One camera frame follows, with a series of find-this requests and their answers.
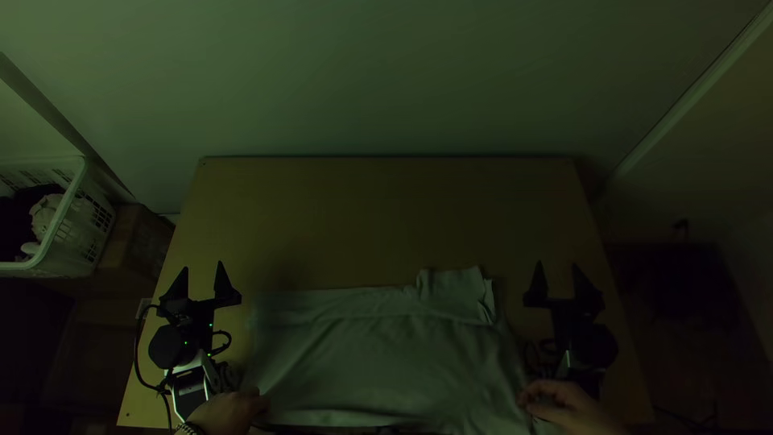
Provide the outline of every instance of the table surface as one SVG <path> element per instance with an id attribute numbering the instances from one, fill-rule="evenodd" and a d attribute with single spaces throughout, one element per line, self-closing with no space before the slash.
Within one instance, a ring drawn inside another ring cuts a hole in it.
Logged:
<path id="1" fill-rule="evenodd" d="M 599 321 L 620 348 L 602 402 L 626 423 L 652 419 L 610 268 L 569 159 L 203 159 L 155 301 L 183 266 L 190 267 L 190 297 L 212 297 L 218 260 L 243 294 L 241 305 L 215 312 L 215 329 L 234 336 L 218 360 L 237 365 L 249 354 L 245 320 L 256 292 L 409 284 L 422 268 L 480 265 L 503 288 L 513 331 L 539 339 L 552 336 L 549 312 L 521 303 L 535 263 L 543 261 L 554 297 L 572 296 L 577 263 L 604 293 Z M 162 376 L 147 345 L 162 322 L 149 316 L 140 341 L 140 367 L 151 383 Z M 161 399 L 134 373 L 118 424 L 166 426 Z"/>

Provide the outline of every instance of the laundry basket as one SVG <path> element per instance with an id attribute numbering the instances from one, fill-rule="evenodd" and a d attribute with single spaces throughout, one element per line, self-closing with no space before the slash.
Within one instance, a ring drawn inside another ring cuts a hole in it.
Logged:
<path id="1" fill-rule="evenodd" d="M 90 275 L 96 266 L 115 211 L 89 173 L 86 160 L 70 156 L 0 162 L 0 197 L 53 183 L 65 192 L 40 248 L 26 261 L 0 262 L 0 276 L 74 278 Z"/>

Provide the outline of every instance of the wristwatch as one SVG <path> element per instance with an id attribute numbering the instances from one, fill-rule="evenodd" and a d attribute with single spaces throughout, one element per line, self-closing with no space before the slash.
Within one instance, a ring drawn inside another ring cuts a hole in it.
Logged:
<path id="1" fill-rule="evenodd" d="M 185 432 L 187 435 L 207 435 L 207 433 L 204 432 L 204 430 L 200 428 L 199 425 L 188 423 L 187 421 L 177 425 L 177 429 L 175 429 L 175 432 L 180 432 L 180 431 Z"/>

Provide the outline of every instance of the cable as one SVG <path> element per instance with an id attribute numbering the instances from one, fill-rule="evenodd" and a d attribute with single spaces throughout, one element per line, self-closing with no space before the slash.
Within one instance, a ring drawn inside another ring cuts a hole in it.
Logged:
<path id="1" fill-rule="evenodd" d="M 215 356 L 215 355 L 217 355 L 217 354 L 221 353 L 223 350 L 226 350 L 226 349 L 228 349 L 228 347 L 229 347 L 229 346 L 231 346 L 231 334 L 230 334 L 230 333 L 228 333 L 228 332 L 226 332 L 226 331 L 223 331 L 223 330 L 220 330 L 220 331 L 215 331 L 215 332 L 213 332 L 213 333 L 212 333 L 212 335 L 213 335 L 213 336 L 215 336 L 215 335 L 223 335 L 223 336 L 225 336 L 225 338 L 227 338 L 227 339 L 228 339 L 228 341 L 227 341 L 227 342 L 225 342 L 225 344 L 224 344 L 224 345 L 222 345 L 222 346 L 220 346 L 220 347 L 218 347 L 218 348 L 216 348 L 216 349 L 212 349 L 212 350 L 209 352 L 209 356 L 210 356 L 210 357 L 213 357 L 213 356 Z"/>
<path id="2" fill-rule="evenodd" d="M 174 429 L 172 429 L 172 411 L 169 408 L 169 400 L 167 400 L 167 395 L 170 395 L 172 392 L 165 388 L 167 379 L 163 379 L 161 383 L 158 385 L 151 385 L 148 382 L 143 379 L 143 376 L 139 374 L 139 336 L 143 331 L 143 320 L 145 320 L 145 315 L 147 314 L 147 310 L 150 308 L 155 308 L 159 310 L 161 313 L 165 313 L 166 310 L 163 309 L 163 307 L 156 305 L 156 304 L 149 304 L 146 305 L 140 312 L 139 316 L 137 318 L 137 329 L 134 332 L 134 374 L 137 375 L 137 380 L 146 388 L 150 388 L 157 394 L 161 395 L 161 398 L 163 399 L 163 406 L 167 410 L 167 426 L 169 428 L 169 435 L 174 435 Z"/>

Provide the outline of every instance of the human hand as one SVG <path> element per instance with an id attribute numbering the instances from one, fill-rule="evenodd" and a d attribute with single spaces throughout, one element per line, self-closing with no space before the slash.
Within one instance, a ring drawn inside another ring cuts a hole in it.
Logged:
<path id="1" fill-rule="evenodd" d="M 199 405 L 188 422 L 199 426 L 207 435 L 244 435 L 250 422 L 268 410 L 268 399 L 260 392 L 237 391 L 217 394 Z"/>
<path id="2" fill-rule="evenodd" d="M 553 404 L 540 403 L 540 397 L 552 399 Z M 576 383 L 537 380 L 523 390 L 519 404 L 532 416 L 559 425 L 567 435 L 626 435 L 622 425 Z"/>

